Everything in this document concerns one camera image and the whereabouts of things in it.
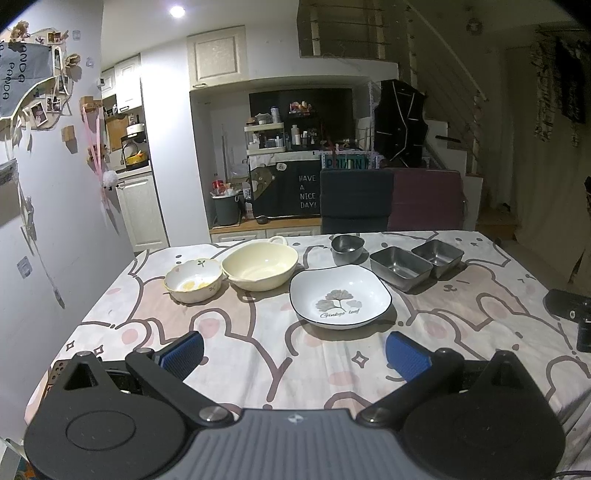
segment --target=floral scalloped bowl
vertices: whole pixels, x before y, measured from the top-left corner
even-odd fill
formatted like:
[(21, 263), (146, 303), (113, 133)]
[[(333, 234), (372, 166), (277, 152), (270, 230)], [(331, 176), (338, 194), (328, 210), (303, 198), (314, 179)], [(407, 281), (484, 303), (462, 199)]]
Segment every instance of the floral scalloped bowl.
[(222, 286), (222, 266), (217, 260), (197, 258), (175, 266), (164, 277), (164, 286), (181, 303), (198, 303), (213, 297)]
[(304, 320), (333, 330), (367, 325), (392, 304), (392, 296), (381, 280), (359, 265), (298, 273), (291, 280), (290, 300)]

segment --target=gray fabric banner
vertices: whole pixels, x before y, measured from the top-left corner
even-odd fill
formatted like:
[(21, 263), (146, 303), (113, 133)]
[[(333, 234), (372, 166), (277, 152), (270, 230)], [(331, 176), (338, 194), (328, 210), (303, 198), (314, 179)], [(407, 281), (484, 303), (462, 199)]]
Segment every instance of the gray fabric banner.
[(0, 118), (12, 118), (37, 84), (54, 76), (51, 47), (0, 41)]

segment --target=rectangular metal container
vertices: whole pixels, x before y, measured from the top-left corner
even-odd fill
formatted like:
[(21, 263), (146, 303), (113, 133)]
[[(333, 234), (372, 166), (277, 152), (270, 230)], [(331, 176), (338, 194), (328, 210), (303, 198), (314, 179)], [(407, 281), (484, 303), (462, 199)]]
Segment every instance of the rectangular metal container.
[(413, 248), (412, 252), (434, 265), (431, 271), (433, 278), (440, 278), (443, 274), (450, 271), (462, 260), (462, 256), (464, 255), (463, 250), (441, 240), (429, 240)]
[(399, 247), (388, 247), (369, 256), (372, 271), (407, 292), (426, 280), (433, 264)]

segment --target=maroon chair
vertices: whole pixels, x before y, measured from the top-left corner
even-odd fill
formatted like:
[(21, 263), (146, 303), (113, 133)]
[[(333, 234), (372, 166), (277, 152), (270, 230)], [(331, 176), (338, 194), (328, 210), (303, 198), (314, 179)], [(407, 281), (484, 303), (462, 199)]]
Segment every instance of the maroon chair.
[(455, 170), (392, 168), (394, 189), (388, 231), (461, 230), (462, 177)]

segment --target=blue gripper pad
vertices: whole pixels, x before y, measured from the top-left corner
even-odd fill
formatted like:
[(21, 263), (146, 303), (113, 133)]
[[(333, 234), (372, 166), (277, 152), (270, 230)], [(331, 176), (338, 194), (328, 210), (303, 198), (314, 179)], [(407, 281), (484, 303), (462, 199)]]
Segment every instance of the blue gripper pad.
[(184, 380), (203, 360), (203, 337), (189, 332), (156, 353), (156, 362), (168, 373)]
[(386, 359), (407, 382), (431, 367), (431, 352), (400, 332), (388, 335)]

